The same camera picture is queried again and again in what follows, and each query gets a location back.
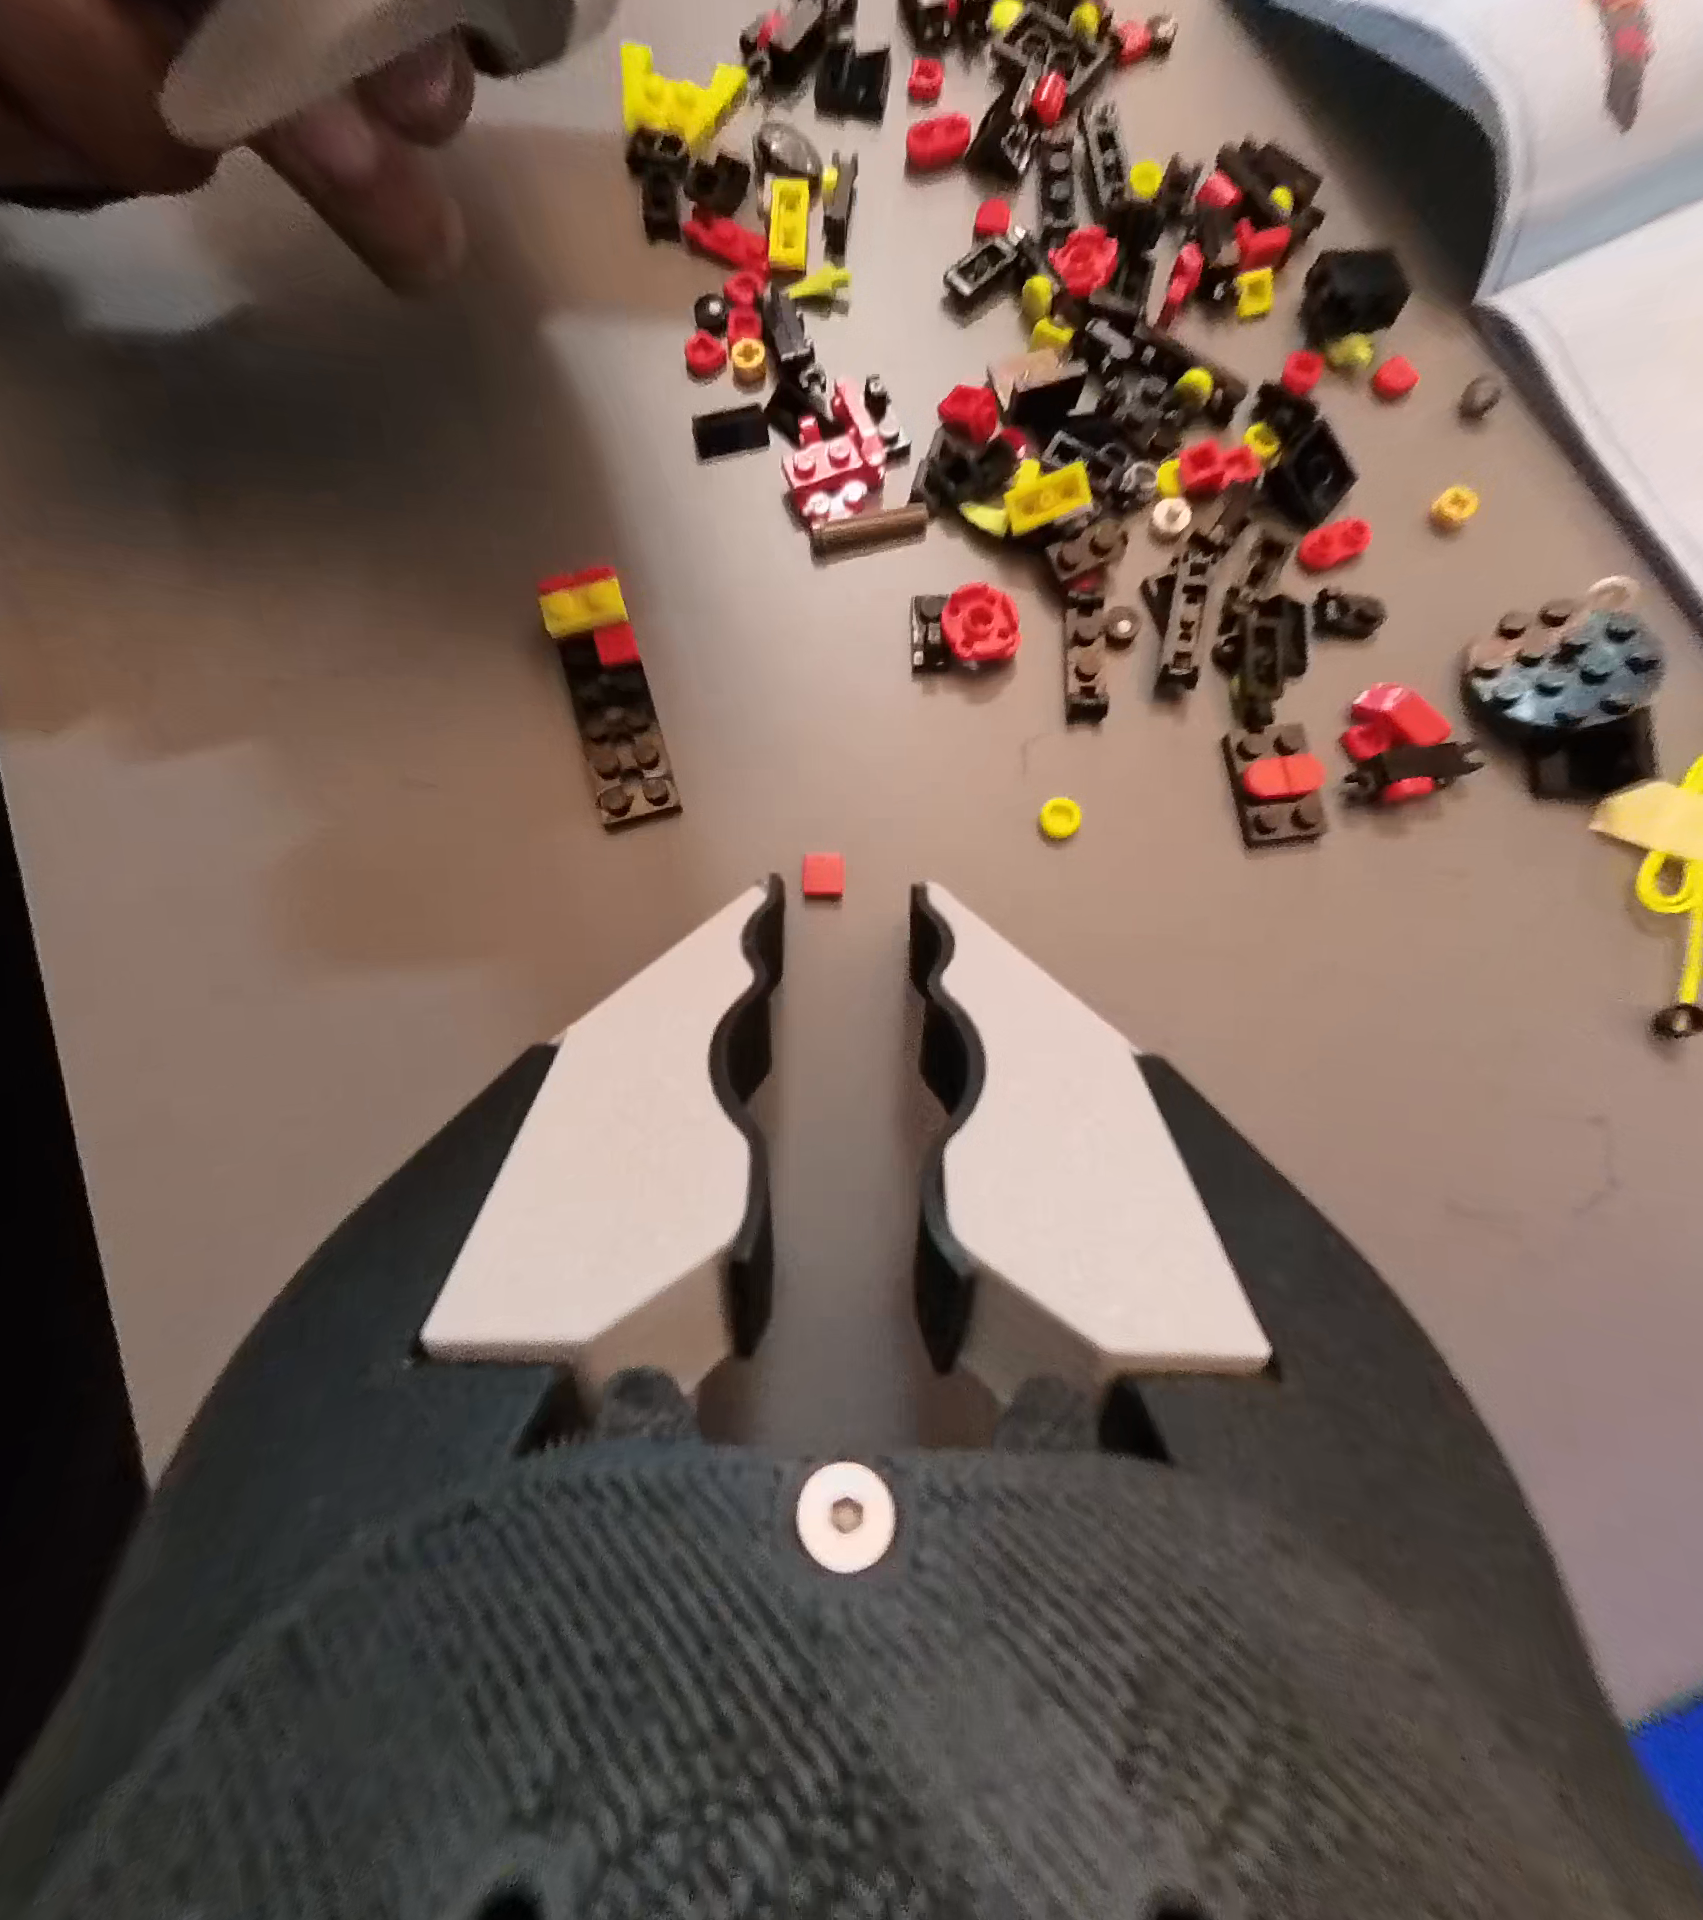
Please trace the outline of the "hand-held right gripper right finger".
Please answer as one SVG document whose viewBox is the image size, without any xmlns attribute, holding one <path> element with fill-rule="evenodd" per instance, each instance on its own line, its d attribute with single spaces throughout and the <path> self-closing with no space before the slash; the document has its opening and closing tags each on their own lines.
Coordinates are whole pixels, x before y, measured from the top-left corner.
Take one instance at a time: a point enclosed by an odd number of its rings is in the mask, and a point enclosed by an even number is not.
<svg viewBox="0 0 1703 1920">
<path fill-rule="evenodd" d="M 918 1071 L 942 1126 L 918 1180 L 912 1305 L 940 1376 L 1256 1377 L 1272 1339 L 1172 1126 L 1160 1061 L 944 884 L 910 900 Z"/>
</svg>

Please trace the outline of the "person's left hand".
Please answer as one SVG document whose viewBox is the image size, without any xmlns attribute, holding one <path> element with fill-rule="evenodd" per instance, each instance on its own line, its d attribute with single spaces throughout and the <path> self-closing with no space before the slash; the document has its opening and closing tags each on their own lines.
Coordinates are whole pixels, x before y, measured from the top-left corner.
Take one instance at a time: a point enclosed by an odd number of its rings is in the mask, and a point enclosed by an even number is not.
<svg viewBox="0 0 1703 1920">
<path fill-rule="evenodd" d="M 181 196 L 219 156 L 167 127 L 161 90 L 185 29 L 159 3 L 0 3 L 0 194 Z M 437 161 L 479 74 L 439 36 L 249 142 L 385 286 L 423 292 L 467 252 Z"/>
</svg>

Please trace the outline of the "lego instruction booklet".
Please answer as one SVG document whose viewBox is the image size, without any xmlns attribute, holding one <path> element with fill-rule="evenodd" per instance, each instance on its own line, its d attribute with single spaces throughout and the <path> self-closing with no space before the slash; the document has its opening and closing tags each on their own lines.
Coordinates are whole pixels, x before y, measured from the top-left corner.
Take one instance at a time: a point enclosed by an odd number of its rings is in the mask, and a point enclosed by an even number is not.
<svg viewBox="0 0 1703 1920">
<path fill-rule="evenodd" d="M 1703 628 L 1703 1 L 1278 9 L 1488 135 L 1480 316 Z"/>
</svg>

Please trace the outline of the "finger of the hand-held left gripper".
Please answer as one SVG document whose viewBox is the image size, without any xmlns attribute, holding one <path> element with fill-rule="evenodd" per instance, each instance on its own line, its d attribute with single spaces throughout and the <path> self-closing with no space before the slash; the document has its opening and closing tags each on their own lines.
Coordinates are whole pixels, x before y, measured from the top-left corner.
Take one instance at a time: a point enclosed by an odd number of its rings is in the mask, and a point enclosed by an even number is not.
<svg viewBox="0 0 1703 1920">
<path fill-rule="evenodd" d="M 217 1 L 173 62 L 161 110 L 183 142 L 233 147 L 441 39 L 481 76 L 518 79 L 614 13 L 612 1 Z"/>
</svg>

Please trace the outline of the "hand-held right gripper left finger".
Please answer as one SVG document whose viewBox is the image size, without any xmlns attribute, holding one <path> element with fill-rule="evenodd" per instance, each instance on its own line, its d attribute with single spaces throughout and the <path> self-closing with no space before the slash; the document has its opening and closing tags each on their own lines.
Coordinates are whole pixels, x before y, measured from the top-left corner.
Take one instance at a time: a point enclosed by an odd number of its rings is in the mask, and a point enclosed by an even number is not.
<svg viewBox="0 0 1703 1920">
<path fill-rule="evenodd" d="M 770 1069 L 786 886 L 750 884 L 548 1046 L 544 1077 L 423 1324 L 439 1363 L 544 1363 L 582 1395 L 686 1395 L 764 1337 Z"/>
</svg>

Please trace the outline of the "pile of loose lego pieces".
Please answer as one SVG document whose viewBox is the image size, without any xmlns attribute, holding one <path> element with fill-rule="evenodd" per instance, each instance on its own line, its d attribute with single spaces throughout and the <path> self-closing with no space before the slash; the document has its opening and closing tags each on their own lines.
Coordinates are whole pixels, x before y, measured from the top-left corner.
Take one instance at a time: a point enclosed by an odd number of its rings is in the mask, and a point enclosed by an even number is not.
<svg viewBox="0 0 1703 1920">
<path fill-rule="evenodd" d="M 942 276 L 954 317 L 1016 288 L 1028 351 L 938 403 L 938 431 L 910 502 L 880 510 L 892 463 L 912 456 L 886 411 L 886 386 L 832 386 L 798 304 L 850 289 L 848 231 L 858 153 L 832 161 L 804 133 L 766 118 L 754 160 L 720 146 L 748 91 L 816 74 L 816 107 L 882 127 L 892 47 L 860 46 L 858 3 L 782 3 L 740 36 L 742 62 L 708 79 L 664 76 L 654 47 L 622 47 L 624 161 L 646 238 L 730 267 L 724 294 L 694 308 L 684 343 L 692 377 L 730 370 L 768 382 L 764 402 L 694 419 L 702 461 L 792 449 L 784 488 L 814 554 L 916 540 L 930 518 L 960 515 L 984 537 L 1042 556 L 1062 609 L 1066 724 L 1108 715 L 1106 656 L 1142 619 L 1108 598 L 1128 552 L 1128 520 L 1150 510 L 1152 537 L 1176 557 L 1138 586 L 1156 636 L 1152 695 L 1180 701 L 1210 658 L 1228 682 L 1234 725 L 1220 740 L 1244 847 L 1316 845 L 1330 828 L 1328 771 L 1282 701 L 1314 644 L 1376 636 L 1388 605 L 1330 583 L 1310 602 L 1282 591 L 1296 565 L 1326 576 L 1360 559 L 1374 526 L 1340 514 L 1358 473 L 1316 400 L 1326 367 L 1370 367 L 1380 402 L 1416 392 L 1420 370 L 1378 333 L 1408 304 L 1396 252 L 1332 250 L 1300 286 L 1294 347 L 1278 379 L 1248 382 L 1176 333 L 1186 308 L 1230 305 L 1242 324 L 1274 310 L 1276 282 L 1324 218 L 1322 178 L 1278 142 L 1222 142 L 1212 165 L 1128 157 L 1106 76 L 1176 44 L 1166 13 L 1114 15 L 1110 3 L 900 3 L 912 36 L 912 103 L 942 98 L 942 54 L 984 51 L 1002 90 L 982 118 L 948 110 L 912 121 L 908 171 L 964 167 L 1004 184 L 980 201 L 972 246 Z M 1662 1044 L 1703 1033 L 1703 752 L 1680 780 L 1658 777 L 1652 708 L 1666 647 L 1626 576 L 1592 582 L 1534 615 L 1504 613 L 1464 651 L 1468 718 L 1524 756 L 1532 791 L 1596 799 L 1590 828 L 1642 852 L 1638 906 L 1682 917 L 1680 981 L 1650 1019 Z"/>
</svg>

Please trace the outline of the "black beam lego assembly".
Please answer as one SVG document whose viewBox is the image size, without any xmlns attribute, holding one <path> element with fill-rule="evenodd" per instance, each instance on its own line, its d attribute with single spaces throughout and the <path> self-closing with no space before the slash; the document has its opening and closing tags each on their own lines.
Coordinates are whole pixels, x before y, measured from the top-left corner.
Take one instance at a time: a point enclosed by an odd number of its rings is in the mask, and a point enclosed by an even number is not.
<svg viewBox="0 0 1703 1920">
<path fill-rule="evenodd" d="M 546 576 L 536 586 L 536 605 L 566 677 L 600 826 L 620 832 L 680 814 L 680 786 L 644 659 L 610 674 L 596 659 L 594 628 L 632 624 L 618 571 L 600 563 Z"/>
</svg>

